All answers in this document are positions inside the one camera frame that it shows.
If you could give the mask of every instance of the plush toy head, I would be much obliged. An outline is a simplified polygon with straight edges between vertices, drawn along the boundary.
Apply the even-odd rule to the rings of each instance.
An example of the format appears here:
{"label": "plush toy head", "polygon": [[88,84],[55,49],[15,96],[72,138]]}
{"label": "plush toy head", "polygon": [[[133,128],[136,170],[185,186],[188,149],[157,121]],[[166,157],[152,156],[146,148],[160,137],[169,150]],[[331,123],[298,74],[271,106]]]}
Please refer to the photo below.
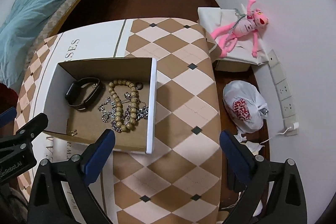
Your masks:
{"label": "plush toy head", "polygon": [[259,9],[256,9],[252,13],[252,17],[254,19],[255,24],[257,24],[259,28],[265,28],[266,25],[268,24],[268,18]]}

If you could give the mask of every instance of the pink toy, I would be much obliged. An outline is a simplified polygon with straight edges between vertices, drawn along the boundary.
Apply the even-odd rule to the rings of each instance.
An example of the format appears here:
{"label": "pink toy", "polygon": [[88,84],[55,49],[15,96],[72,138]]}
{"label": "pink toy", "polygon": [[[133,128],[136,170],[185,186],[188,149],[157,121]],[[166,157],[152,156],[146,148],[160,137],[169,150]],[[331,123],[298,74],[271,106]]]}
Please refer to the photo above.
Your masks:
{"label": "pink toy", "polygon": [[259,9],[251,12],[251,6],[255,2],[256,0],[249,0],[245,19],[241,18],[237,22],[219,27],[211,34],[212,38],[216,39],[220,35],[226,33],[218,43],[219,47],[222,49],[220,58],[226,57],[227,53],[233,50],[236,46],[238,37],[247,35],[250,32],[253,32],[252,56],[255,58],[258,56],[258,28],[265,28],[268,24],[268,18],[265,17]]}

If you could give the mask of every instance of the wooden floor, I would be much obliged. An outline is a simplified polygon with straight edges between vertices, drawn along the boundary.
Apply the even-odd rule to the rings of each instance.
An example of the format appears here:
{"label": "wooden floor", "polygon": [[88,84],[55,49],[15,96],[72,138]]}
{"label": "wooden floor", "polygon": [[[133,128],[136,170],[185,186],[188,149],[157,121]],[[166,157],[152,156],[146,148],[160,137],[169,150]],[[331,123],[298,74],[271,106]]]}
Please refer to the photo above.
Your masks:
{"label": "wooden floor", "polygon": [[[88,24],[127,18],[178,17],[197,21],[198,7],[218,7],[218,5],[214,0],[81,0],[60,32]],[[236,127],[229,119],[222,102],[223,88],[232,80],[245,80],[256,85],[253,72],[251,70],[245,73],[216,71],[215,78],[220,102],[222,130],[229,129],[235,134]],[[259,132],[249,134],[248,140],[259,142],[266,140],[267,136],[267,129],[264,127]],[[269,159],[266,151],[267,149],[263,149],[261,154]],[[226,159],[223,157],[221,207],[235,203],[238,198],[236,193],[227,188],[226,172]]]}

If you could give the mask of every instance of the smartwatch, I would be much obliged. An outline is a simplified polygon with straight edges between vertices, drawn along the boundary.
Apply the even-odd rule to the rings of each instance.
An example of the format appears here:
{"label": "smartwatch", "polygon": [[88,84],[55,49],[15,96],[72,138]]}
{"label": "smartwatch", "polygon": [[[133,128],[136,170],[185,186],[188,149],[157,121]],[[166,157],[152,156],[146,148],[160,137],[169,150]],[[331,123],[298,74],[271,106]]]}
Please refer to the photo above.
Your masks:
{"label": "smartwatch", "polygon": [[[94,84],[93,91],[88,95],[86,99],[84,99],[82,103],[75,104],[75,101],[78,99],[83,86],[87,84]],[[78,81],[74,81],[71,84],[70,88],[65,94],[65,99],[68,102],[68,105],[73,107],[74,109],[85,110],[95,102],[95,100],[98,98],[103,88],[104,86],[98,78],[94,77],[83,78]]]}

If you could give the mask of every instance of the box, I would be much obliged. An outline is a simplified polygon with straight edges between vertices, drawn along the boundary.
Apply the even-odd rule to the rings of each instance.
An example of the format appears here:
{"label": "box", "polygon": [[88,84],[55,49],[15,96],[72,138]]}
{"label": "box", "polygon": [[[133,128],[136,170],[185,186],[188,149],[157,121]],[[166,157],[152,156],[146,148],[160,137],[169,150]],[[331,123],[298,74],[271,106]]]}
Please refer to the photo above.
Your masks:
{"label": "box", "polygon": [[[139,90],[139,98],[149,108],[148,120],[141,119],[136,129],[129,133],[115,132],[115,150],[151,154],[154,149],[156,62],[154,58],[99,58],[58,63],[44,104],[43,112],[49,119],[45,132],[68,142],[94,143],[106,128],[112,129],[110,123],[102,121],[102,113],[97,109],[110,96],[108,83],[114,79],[142,82],[143,89]],[[73,81],[85,77],[99,78],[105,88],[89,109],[78,111],[68,105],[64,96]],[[87,86],[84,90],[81,96],[86,98],[92,91],[92,86]],[[115,91],[123,100],[125,92],[130,92],[130,89],[127,86],[117,86]],[[77,135],[70,136],[69,133],[74,130]]]}

